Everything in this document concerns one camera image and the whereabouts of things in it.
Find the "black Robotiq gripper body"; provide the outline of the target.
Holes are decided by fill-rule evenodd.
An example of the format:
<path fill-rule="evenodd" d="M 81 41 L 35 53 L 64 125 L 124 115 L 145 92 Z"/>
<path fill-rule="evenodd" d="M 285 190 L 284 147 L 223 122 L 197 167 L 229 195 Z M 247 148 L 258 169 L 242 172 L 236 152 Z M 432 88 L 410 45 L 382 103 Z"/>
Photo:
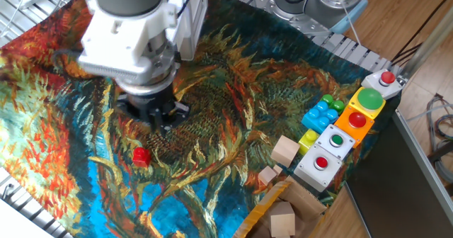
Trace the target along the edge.
<path fill-rule="evenodd" d="M 151 120 L 157 110 L 162 115 L 168 115 L 176 108 L 173 85 L 170 84 L 161 91 L 144 96 L 122 93 L 117 98 L 117 107 L 138 120 Z"/>

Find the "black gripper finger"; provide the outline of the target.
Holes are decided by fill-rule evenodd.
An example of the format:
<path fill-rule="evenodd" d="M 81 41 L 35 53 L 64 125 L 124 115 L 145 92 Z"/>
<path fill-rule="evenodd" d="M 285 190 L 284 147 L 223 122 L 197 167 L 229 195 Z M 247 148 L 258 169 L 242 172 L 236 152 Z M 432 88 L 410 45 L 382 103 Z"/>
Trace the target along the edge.
<path fill-rule="evenodd" d="M 190 107 L 180 102 L 165 103 L 161 108 L 161 132 L 168 132 L 189 116 Z"/>

